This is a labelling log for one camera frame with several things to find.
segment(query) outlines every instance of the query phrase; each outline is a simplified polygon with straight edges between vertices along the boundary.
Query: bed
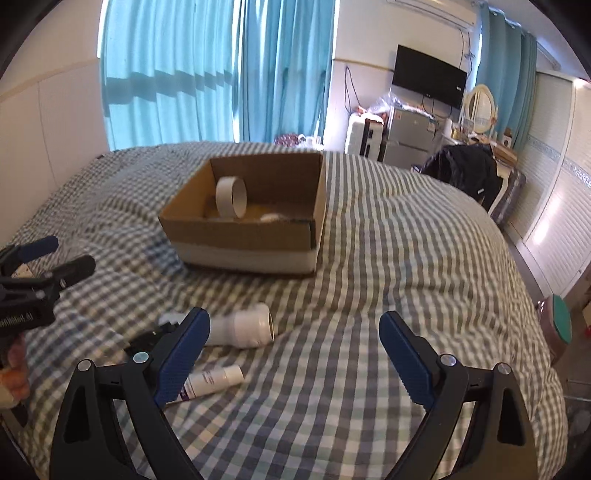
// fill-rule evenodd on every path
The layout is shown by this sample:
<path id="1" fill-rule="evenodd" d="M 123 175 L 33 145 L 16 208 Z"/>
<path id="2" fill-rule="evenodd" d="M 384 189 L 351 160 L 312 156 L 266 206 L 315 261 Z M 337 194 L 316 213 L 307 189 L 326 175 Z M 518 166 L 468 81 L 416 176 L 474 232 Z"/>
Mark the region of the bed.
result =
<path id="1" fill-rule="evenodd" d="M 27 335 L 30 423 L 17 441 L 47 477 L 53 430 L 75 364 L 125 360 L 127 340 L 170 310 L 227 313 L 267 303 L 273 345 L 206 348 L 196 369 L 239 364 L 239 387 L 166 409 L 206 479 L 382 479 L 414 434 L 411 403 L 378 340 L 396 310 L 437 352 L 465 365 L 511 364 L 538 451 L 541 480 L 564 462 L 567 419 L 531 299 L 486 212 L 454 188 L 410 171 L 325 153 L 327 215 L 318 269 L 289 279 L 187 268 L 158 213 L 212 156 L 285 151 L 212 142 L 116 151 L 52 195 L 17 233 L 55 234 L 60 249 L 36 273 L 88 253 L 94 276 L 62 295 L 56 322 Z M 450 472 L 467 429 L 461 421 L 440 467 Z M 129 415 L 118 416 L 138 471 L 152 475 Z"/>

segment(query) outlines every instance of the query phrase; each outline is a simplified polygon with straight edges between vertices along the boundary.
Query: ceiling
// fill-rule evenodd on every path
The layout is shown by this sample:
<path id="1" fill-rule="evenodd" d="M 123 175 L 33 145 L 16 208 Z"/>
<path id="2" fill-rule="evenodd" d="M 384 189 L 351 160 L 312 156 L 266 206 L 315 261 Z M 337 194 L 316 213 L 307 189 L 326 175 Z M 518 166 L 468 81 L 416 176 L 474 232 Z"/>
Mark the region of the ceiling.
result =
<path id="1" fill-rule="evenodd" d="M 489 5 L 505 12 L 510 20 L 538 38 L 538 42 L 561 64 L 563 73 L 589 80 L 583 65 L 558 28 L 530 0 L 488 0 Z"/>

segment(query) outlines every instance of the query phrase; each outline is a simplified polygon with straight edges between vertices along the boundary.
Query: open cardboard box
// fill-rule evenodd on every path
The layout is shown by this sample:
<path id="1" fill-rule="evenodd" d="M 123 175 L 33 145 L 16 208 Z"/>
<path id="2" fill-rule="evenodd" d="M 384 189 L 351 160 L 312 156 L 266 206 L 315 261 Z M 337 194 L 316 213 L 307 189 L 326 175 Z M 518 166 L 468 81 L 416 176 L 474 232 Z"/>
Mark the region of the open cardboard box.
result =
<path id="1" fill-rule="evenodd" d="M 242 219 L 217 212 L 217 181 L 229 176 L 246 184 Z M 266 213 L 286 218 L 263 222 Z M 316 270 L 325 213 L 322 154 L 242 155 L 206 161 L 160 213 L 160 224 L 186 263 L 301 275 Z"/>

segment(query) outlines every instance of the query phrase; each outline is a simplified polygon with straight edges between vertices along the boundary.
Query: white bottle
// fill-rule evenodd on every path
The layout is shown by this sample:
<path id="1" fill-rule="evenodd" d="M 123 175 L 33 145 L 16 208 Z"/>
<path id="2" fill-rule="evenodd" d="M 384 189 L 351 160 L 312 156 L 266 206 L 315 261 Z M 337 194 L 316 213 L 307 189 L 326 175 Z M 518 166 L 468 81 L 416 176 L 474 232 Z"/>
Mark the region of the white bottle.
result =
<path id="1" fill-rule="evenodd" d="M 244 375 L 242 375 L 242 370 L 238 365 L 198 372 L 189 375 L 177 399 L 168 404 L 209 395 L 239 385 L 242 382 L 244 382 Z"/>
<path id="2" fill-rule="evenodd" d="M 185 317 L 185 313 L 167 312 L 160 317 L 158 324 L 181 323 Z M 274 340 L 275 330 L 269 307 L 264 303 L 257 303 L 246 310 L 212 317 L 211 330 L 205 345 L 259 348 L 273 343 Z"/>

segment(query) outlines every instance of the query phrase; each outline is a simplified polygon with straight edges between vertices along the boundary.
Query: tape roll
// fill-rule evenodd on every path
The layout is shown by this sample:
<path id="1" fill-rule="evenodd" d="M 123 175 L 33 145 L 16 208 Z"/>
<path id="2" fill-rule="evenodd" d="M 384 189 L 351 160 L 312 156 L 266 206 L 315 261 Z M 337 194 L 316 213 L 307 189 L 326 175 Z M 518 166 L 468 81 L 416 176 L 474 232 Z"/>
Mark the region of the tape roll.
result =
<path id="1" fill-rule="evenodd" d="M 216 206 L 222 218 L 242 218 L 246 213 L 246 185 L 240 177 L 222 177 L 216 186 Z"/>

